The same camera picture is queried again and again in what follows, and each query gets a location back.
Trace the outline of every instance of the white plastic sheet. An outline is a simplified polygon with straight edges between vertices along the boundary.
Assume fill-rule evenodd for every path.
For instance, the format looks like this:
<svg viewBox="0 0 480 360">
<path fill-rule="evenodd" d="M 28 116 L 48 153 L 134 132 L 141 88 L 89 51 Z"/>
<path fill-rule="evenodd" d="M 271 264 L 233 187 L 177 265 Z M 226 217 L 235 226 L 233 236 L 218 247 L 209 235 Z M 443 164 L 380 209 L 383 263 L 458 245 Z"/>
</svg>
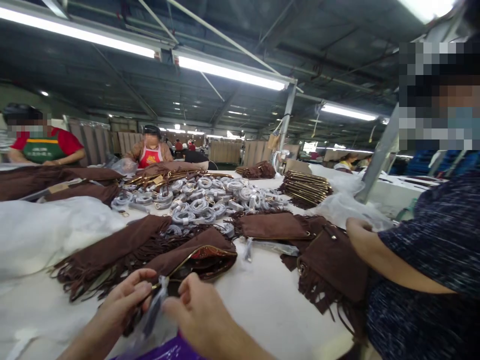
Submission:
<svg viewBox="0 0 480 360">
<path fill-rule="evenodd" d="M 121 215 L 89 196 L 0 202 L 0 281 L 36 273 L 124 226 Z"/>
<path fill-rule="evenodd" d="M 306 215 L 321 215 L 342 229 L 346 229 L 348 218 L 367 221 L 375 232 L 393 227 L 389 218 L 375 206 L 365 205 L 355 200 L 354 196 L 365 187 L 360 176 L 342 176 L 330 179 L 329 182 L 333 195 L 327 196 L 319 205 L 307 210 Z"/>
</svg>

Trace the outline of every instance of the metal roof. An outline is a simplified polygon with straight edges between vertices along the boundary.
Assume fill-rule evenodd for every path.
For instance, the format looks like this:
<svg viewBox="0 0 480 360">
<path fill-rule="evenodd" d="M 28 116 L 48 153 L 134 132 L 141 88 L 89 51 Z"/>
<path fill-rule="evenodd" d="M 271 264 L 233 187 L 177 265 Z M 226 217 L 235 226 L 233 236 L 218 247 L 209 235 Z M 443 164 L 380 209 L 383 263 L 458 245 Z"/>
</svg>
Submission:
<svg viewBox="0 0 480 360">
<path fill-rule="evenodd" d="M 165 0 L 145 0 L 155 14 L 187 46 L 226 60 L 264 68 L 229 43 L 171 7 Z M 324 98 L 389 117 L 398 86 L 399 43 L 408 42 L 424 26 L 397 0 L 180 0 L 183 6 L 258 55 L 282 75 L 298 79 L 310 96 Z M 45 7 L 40 0 L 30 1 Z M 100 24 L 167 39 L 153 17 L 136 0 L 65 1 L 67 12 Z M 148 120 L 152 113 L 170 122 L 265 133 L 277 125 L 286 91 L 208 75 L 223 102 L 199 72 L 162 61 L 0 20 L 1 77 L 75 104 L 93 115 L 119 114 Z M 106 68 L 104 57 L 124 83 Z M 125 86 L 137 94 L 132 96 Z M 315 102 L 297 97 L 289 135 L 311 138 Z M 383 127 L 368 121 L 321 113 L 316 139 L 372 147 Z"/>
</svg>

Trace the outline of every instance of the red apron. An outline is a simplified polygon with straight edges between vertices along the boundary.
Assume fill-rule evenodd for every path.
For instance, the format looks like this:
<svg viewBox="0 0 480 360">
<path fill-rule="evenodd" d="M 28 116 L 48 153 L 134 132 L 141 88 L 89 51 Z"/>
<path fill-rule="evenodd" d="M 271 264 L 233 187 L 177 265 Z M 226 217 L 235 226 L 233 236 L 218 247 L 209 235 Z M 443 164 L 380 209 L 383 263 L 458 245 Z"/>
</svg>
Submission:
<svg viewBox="0 0 480 360">
<path fill-rule="evenodd" d="M 157 164 L 162 162 L 162 153 L 160 151 L 160 144 L 158 144 L 158 149 L 149 149 L 146 145 L 143 146 L 143 155 L 138 162 L 139 169 L 145 169 L 147 166 L 152 164 Z"/>
</svg>

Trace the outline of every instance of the purple plastic bag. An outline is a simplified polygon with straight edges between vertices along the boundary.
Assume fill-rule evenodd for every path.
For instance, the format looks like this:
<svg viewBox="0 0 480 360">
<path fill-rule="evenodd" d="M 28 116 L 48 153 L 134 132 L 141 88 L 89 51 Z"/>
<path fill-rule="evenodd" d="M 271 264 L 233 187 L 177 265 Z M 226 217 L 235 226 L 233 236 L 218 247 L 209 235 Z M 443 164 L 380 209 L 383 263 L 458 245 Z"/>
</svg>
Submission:
<svg viewBox="0 0 480 360">
<path fill-rule="evenodd" d="M 179 335 L 167 341 L 160 347 L 137 357 L 136 360 L 206 360 L 196 354 L 191 346 Z"/>
</svg>

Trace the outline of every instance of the person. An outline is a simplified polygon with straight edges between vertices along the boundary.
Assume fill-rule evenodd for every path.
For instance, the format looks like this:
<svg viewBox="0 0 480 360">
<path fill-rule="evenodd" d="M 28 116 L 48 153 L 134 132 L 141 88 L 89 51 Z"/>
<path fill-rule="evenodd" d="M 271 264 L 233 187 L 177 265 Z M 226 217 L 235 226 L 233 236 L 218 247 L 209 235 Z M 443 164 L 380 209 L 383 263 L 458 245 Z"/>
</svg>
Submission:
<svg viewBox="0 0 480 360">
<path fill-rule="evenodd" d="M 354 166 L 352 165 L 353 162 L 355 162 L 358 158 L 358 155 L 355 153 L 349 152 L 347 155 L 342 156 L 340 158 L 340 162 L 336 164 L 333 168 L 334 169 L 348 169 L 352 171 L 354 169 Z"/>
<path fill-rule="evenodd" d="M 177 139 L 177 140 L 176 140 L 176 143 L 175 143 L 175 150 L 176 150 L 177 152 L 181 153 L 182 150 L 183 150 L 183 148 L 184 148 L 184 147 L 183 147 L 182 143 L 180 142 L 180 139 Z"/>
<path fill-rule="evenodd" d="M 160 129 L 154 125 L 143 127 L 143 140 L 137 142 L 123 157 L 138 163 L 139 169 L 160 162 L 172 162 L 169 146 L 160 142 Z"/>
<path fill-rule="evenodd" d="M 363 160 L 360 160 L 358 164 L 356 165 L 357 168 L 367 168 L 370 165 L 370 162 L 372 161 L 372 156 L 373 154 L 368 155 L 365 157 Z"/>
<path fill-rule="evenodd" d="M 148 280 L 156 277 L 154 270 L 143 268 L 116 286 L 57 360 L 105 359 L 135 308 L 141 306 L 143 313 L 148 310 L 152 292 Z M 210 360 L 274 360 L 232 319 L 213 285 L 201 282 L 196 273 L 182 281 L 178 293 L 179 298 L 164 301 L 161 311 L 178 324 L 182 337 L 200 356 Z"/>
<path fill-rule="evenodd" d="M 474 35 L 463 52 L 418 75 L 402 91 L 411 95 L 406 104 L 429 102 L 425 111 L 447 119 L 451 127 L 461 124 L 462 134 L 475 131 L 479 42 Z M 421 141 L 432 142 L 417 139 L 415 145 Z M 383 360 L 478 358 L 479 185 L 478 169 L 453 177 L 420 195 L 413 219 L 386 231 L 375 233 L 365 221 L 347 220 L 353 248 L 380 275 L 368 296 L 367 332 Z"/>
<path fill-rule="evenodd" d="M 20 130 L 8 152 L 11 163 L 79 165 L 85 157 L 85 149 L 75 135 L 51 126 L 33 106 L 9 103 L 2 113 L 9 126 Z"/>
</svg>

